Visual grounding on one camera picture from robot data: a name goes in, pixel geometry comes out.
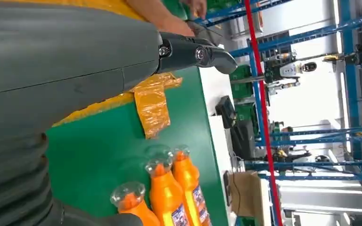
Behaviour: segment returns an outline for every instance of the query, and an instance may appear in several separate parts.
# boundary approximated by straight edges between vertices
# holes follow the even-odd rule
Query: green tabletop
[[[135,104],[130,103],[48,131],[48,158],[55,197],[97,217],[116,212],[109,197],[127,181],[149,190],[145,163],[156,145],[188,145],[200,171],[200,184],[214,226],[228,225],[222,185],[199,72],[177,71],[182,86],[166,91],[171,126],[157,139],[146,140]]]

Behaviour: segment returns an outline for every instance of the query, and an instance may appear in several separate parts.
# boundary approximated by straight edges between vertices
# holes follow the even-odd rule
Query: screw
[[[203,59],[204,56],[205,56],[205,51],[203,50],[203,48],[198,48],[195,52],[195,58],[197,60],[201,60]]]
[[[161,47],[160,49],[159,49],[159,56],[164,56],[164,55],[166,55],[168,53],[168,48],[167,47]]]

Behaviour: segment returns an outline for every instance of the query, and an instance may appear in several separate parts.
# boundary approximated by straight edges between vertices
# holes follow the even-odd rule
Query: orange plastic bag
[[[175,78],[171,73],[155,74],[132,90],[146,139],[154,138],[170,125],[165,87],[176,87],[181,82],[182,78]]]

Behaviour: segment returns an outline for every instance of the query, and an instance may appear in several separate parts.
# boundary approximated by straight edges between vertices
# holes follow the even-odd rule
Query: black device
[[[252,122],[237,120],[237,112],[229,96],[220,99],[216,105],[216,112],[222,116],[224,128],[230,129],[234,153],[242,159],[251,158],[255,151],[255,134]]]
[[[154,73],[190,66],[231,73],[237,64],[207,40],[107,11],[0,1],[0,226],[141,226],[134,215],[98,219],[54,199],[44,132]]]
[[[231,206],[232,203],[232,195],[231,195],[231,187],[230,187],[230,180],[229,180],[230,172],[226,170],[222,175],[224,181],[224,190],[225,190],[225,199],[227,200],[227,206]]]

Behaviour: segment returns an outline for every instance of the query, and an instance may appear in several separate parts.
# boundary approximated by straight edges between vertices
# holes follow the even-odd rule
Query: clear plastic cap
[[[145,169],[151,177],[159,177],[170,172],[172,164],[171,158],[157,158],[148,161]]]
[[[190,151],[189,147],[186,145],[176,146],[173,150],[173,159],[174,161],[182,161],[189,157]]]
[[[145,186],[140,182],[128,182],[118,186],[110,196],[110,201],[119,210],[129,210],[138,206],[144,199]]]

